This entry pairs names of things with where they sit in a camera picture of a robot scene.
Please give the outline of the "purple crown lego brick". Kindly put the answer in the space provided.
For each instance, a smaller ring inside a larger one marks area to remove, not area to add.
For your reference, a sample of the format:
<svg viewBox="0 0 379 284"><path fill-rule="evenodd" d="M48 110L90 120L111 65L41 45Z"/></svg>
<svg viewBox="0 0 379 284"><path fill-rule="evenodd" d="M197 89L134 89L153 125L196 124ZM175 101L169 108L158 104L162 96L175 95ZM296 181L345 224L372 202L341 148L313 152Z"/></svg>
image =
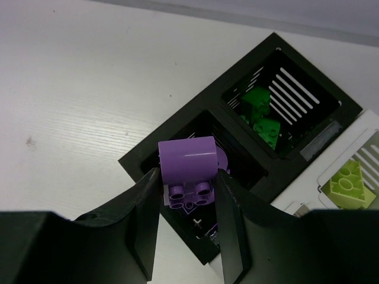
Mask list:
<svg viewBox="0 0 379 284"><path fill-rule="evenodd" d="M225 170L228 174L230 174L230 169L229 169L229 162L227 155L225 151L219 147L216 146L216 153L217 153L217 164L219 169Z"/></svg>

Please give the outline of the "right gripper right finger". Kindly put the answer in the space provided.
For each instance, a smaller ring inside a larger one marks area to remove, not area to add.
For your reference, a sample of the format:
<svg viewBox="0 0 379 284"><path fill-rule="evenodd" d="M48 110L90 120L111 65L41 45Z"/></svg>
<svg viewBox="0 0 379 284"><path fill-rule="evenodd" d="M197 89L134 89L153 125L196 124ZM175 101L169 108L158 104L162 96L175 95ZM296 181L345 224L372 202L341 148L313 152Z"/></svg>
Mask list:
<svg viewBox="0 0 379 284"><path fill-rule="evenodd" d="M376 210L295 217L220 170L216 213L225 283L378 282Z"/></svg>

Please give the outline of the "dark green lego piece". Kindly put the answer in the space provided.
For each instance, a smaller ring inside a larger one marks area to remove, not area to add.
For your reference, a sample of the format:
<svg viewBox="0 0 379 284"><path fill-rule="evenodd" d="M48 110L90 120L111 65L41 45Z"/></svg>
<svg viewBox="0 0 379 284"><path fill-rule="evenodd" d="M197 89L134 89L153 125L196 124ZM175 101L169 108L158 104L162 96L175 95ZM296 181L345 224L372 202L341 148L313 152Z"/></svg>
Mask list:
<svg viewBox="0 0 379 284"><path fill-rule="evenodd" d="M271 93L268 89L254 87L244 94L240 99L240 116L249 125L254 125L260 118L270 112Z"/></svg>

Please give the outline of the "purple rounded lego brick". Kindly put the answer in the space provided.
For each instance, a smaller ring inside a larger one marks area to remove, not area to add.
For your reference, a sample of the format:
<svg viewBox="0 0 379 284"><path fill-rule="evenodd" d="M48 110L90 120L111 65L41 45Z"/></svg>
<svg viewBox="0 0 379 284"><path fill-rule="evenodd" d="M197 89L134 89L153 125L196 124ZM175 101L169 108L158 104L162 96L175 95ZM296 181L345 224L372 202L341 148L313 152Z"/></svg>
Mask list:
<svg viewBox="0 0 379 284"><path fill-rule="evenodd" d="M218 172L214 137L158 142L165 205L192 213L214 202L212 180Z"/></svg>

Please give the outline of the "purple lego plate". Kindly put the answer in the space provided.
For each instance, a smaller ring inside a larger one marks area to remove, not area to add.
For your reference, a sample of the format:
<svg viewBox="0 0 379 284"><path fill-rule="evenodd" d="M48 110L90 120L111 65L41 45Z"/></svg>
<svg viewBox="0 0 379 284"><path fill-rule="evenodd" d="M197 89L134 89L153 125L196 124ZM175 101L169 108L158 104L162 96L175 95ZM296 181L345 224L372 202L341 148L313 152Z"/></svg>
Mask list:
<svg viewBox="0 0 379 284"><path fill-rule="evenodd" d="M163 198L165 208L178 219L177 223L179 225L189 228L197 239L206 237L212 241L215 246L219 246L216 207L214 202L198 206L194 203L175 201L174 209L172 209L169 207L171 200L169 199L168 189L165 189Z"/></svg>

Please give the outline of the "dark green square lego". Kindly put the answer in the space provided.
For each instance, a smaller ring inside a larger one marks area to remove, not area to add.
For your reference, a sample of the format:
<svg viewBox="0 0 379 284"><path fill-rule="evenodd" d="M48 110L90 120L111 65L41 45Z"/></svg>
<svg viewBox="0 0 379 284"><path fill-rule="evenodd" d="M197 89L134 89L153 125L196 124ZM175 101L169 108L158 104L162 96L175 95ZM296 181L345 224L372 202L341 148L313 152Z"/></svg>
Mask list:
<svg viewBox="0 0 379 284"><path fill-rule="evenodd" d="M280 134L280 122L269 118L260 118L254 123L253 130L275 150Z"/></svg>

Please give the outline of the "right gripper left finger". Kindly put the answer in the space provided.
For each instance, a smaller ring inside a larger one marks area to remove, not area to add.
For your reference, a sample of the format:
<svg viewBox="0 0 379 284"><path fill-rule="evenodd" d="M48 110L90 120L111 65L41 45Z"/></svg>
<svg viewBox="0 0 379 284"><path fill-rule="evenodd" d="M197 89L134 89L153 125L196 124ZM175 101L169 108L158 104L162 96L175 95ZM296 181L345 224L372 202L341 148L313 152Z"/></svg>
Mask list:
<svg viewBox="0 0 379 284"><path fill-rule="evenodd" d="M2 283L147 283L153 275L162 180L134 186L75 220L1 212Z"/></svg>

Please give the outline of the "lime green lego brick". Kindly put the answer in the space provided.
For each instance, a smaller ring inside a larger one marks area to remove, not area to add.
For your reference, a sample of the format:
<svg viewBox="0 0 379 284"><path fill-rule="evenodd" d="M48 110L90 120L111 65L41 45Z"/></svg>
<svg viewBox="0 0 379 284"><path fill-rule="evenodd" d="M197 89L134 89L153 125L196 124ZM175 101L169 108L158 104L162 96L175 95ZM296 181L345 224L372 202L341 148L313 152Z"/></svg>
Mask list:
<svg viewBox="0 0 379 284"><path fill-rule="evenodd" d="M364 183L361 164L347 161L323 186L322 192L340 209L368 209L377 194Z"/></svg>

